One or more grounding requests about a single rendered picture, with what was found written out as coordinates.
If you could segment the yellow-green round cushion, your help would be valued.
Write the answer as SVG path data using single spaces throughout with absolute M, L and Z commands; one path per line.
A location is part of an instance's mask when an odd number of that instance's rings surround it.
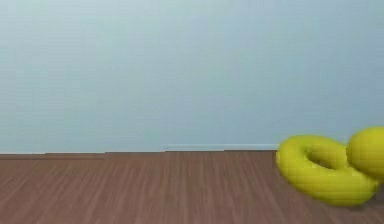
M 349 138 L 346 151 L 354 168 L 384 182 L 384 126 L 357 131 Z

